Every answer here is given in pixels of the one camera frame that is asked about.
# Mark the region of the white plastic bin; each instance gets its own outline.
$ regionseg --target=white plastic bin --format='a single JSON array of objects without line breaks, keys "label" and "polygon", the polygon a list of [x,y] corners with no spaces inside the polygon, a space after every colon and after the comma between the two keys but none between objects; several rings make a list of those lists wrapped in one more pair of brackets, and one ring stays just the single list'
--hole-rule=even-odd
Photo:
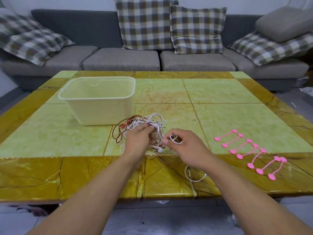
[{"label": "white plastic bin", "polygon": [[117,124],[134,115],[135,85],[132,77],[80,77],[59,93],[82,125]]}]

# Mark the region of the tabletop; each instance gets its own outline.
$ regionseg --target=tabletop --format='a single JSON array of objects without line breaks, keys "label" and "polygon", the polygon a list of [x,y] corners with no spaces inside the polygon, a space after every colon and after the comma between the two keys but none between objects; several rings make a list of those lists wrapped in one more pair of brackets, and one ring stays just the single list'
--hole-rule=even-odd
[{"label": "tabletop", "polygon": [[[58,91],[68,81],[88,76],[136,79],[135,114],[159,112],[166,127],[193,130],[221,159],[267,194],[313,194],[313,125],[243,72],[61,71],[0,116],[0,201],[40,203],[68,199],[120,156],[112,125],[81,126]],[[231,133],[214,140],[236,129]],[[229,143],[239,137],[227,148]],[[246,143],[251,139],[258,145]],[[266,153],[259,154],[260,148]],[[238,159],[236,154],[244,155]],[[185,177],[186,165],[173,152],[149,156],[127,182],[121,199],[216,197],[206,176]],[[273,158],[284,157],[280,166]],[[256,173],[264,168],[264,174]],[[194,180],[201,171],[189,171]]]}]

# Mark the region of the sofa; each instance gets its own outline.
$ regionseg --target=sofa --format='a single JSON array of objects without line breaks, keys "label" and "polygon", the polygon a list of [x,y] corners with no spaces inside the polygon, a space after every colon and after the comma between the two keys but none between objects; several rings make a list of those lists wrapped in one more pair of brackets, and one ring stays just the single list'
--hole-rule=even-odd
[{"label": "sofa", "polygon": [[[304,76],[309,66],[287,58],[262,66],[227,49],[222,54],[175,55],[174,51],[123,50],[117,12],[31,11],[44,27],[76,45],[64,47],[43,66],[10,55],[3,71],[24,90],[35,90],[59,71],[243,71],[268,90],[286,91]],[[221,33],[224,47],[254,31],[260,15],[226,15]]]}]

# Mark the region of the person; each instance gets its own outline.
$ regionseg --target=person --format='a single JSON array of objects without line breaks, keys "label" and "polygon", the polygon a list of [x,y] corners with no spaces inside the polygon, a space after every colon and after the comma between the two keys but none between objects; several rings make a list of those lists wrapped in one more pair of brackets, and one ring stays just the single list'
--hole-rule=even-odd
[{"label": "person", "polygon": [[[153,130],[149,124],[130,130],[124,153],[27,235],[101,234],[126,182],[141,165]],[[182,144],[172,142],[171,134],[179,136]],[[192,131],[171,129],[162,144],[214,181],[246,235],[313,234],[308,225],[216,157]]]}]

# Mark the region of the person's left arm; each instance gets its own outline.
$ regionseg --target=person's left arm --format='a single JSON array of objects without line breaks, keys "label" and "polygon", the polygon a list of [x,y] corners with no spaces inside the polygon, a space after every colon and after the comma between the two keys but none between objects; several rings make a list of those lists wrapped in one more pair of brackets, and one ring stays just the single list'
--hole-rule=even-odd
[{"label": "person's left arm", "polygon": [[27,235],[101,234],[124,186],[141,165],[153,130],[143,124],[129,131],[123,155]]}]

